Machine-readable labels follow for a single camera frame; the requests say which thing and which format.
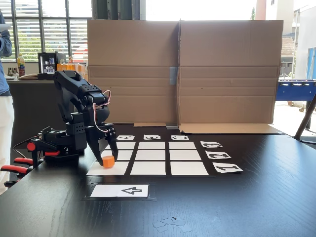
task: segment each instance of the floor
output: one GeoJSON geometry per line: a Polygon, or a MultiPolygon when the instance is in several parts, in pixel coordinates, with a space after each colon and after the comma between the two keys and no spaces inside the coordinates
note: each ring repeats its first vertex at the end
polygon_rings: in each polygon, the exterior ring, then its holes
{"type": "MultiPolygon", "coordinates": [[[[294,136],[301,124],[304,112],[299,111],[299,107],[288,106],[287,101],[276,101],[273,127],[280,131],[294,136]]],[[[312,123],[310,131],[305,130],[301,137],[302,140],[316,141],[316,112],[312,114],[312,123]]]]}

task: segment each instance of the window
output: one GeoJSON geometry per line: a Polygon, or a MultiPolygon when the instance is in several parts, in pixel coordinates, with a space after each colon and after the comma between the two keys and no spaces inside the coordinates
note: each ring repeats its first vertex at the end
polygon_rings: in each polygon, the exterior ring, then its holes
{"type": "Polygon", "coordinates": [[[0,9],[12,26],[12,56],[3,62],[16,62],[19,53],[26,62],[37,62],[38,52],[56,51],[87,62],[91,0],[0,0],[0,9]]]}

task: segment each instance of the wire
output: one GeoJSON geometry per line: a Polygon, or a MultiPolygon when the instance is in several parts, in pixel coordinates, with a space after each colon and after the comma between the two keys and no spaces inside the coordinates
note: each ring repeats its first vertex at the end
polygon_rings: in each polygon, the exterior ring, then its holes
{"type": "MultiPolygon", "coordinates": [[[[107,93],[107,92],[109,93],[107,103],[104,103],[104,104],[101,104],[101,105],[98,105],[98,106],[105,106],[105,105],[108,105],[108,104],[110,103],[111,91],[110,91],[110,90],[106,90],[106,91],[104,91],[102,94],[104,95],[104,94],[107,93]]],[[[102,129],[100,129],[99,126],[97,125],[97,121],[96,121],[96,119],[97,119],[97,109],[96,109],[96,106],[97,106],[96,103],[93,103],[94,125],[95,125],[95,127],[96,127],[98,130],[100,130],[101,132],[107,133],[107,132],[109,132],[108,130],[102,130],[102,129]]]]}
{"type": "Polygon", "coordinates": [[[36,135],[36,136],[34,136],[34,137],[31,137],[31,138],[28,138],[28,139],[24,140],[23,142],[20,142],[20,143],[16,144],[16,145],[12,148],[13,151],[15,151],[15,152],[16,152],[17,154],[19,154],[20,156],[26,158],[25,155],[23,155],[22,153],[20,153],[19,151],[16,150],[16,147],[22,145],[23,143],[29,142],[31,139],[36,138],[36,137],[39,137],[39,135],[36,135]]]}

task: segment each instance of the table surface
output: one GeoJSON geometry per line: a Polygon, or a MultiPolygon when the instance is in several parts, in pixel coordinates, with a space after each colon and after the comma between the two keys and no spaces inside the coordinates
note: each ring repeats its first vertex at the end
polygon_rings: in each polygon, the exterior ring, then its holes
{"type": "MultiPolygon", "coordinates": [[[[119,135],[178,130],[116,125],[119,135]]],[[[43,163],[0,196],[1,237],[312,237],[316,236],[316,150],[287,135],[189,135],[223,145],[241,173],[209,176],[86,176],[90,149],[77,164],[43,163]],[[156,200],[90,200],[96,184],[153,184],[156,200]],[[153,222],[186,220],[159,233],[153,222]]],[[[197,146],[200,153],[202,146],[197,146]]]]}

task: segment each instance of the arrow symbol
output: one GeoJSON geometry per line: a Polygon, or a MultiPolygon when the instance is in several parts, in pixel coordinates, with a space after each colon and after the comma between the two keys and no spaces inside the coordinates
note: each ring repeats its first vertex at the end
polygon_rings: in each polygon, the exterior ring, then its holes
{"type": "Polygon", "coordinates": [[[219,169],[221,169],[223,171],[226,171],[226,169],[238,169],[237,166],[232,166],[232,167],[220,167],[220,166],[217,166],[216,168],[219,168],[219,169]]]}
{"type": "Polygon", "coordinates": [[[129,188],[129,189],[123,189],[122,191],[125,193],[128,193],[128,194],[132,194],[132,195],[134,195],[134,193],[141,193],[142,192],[141,189],[136,189],[136,187],[129,188]]]}

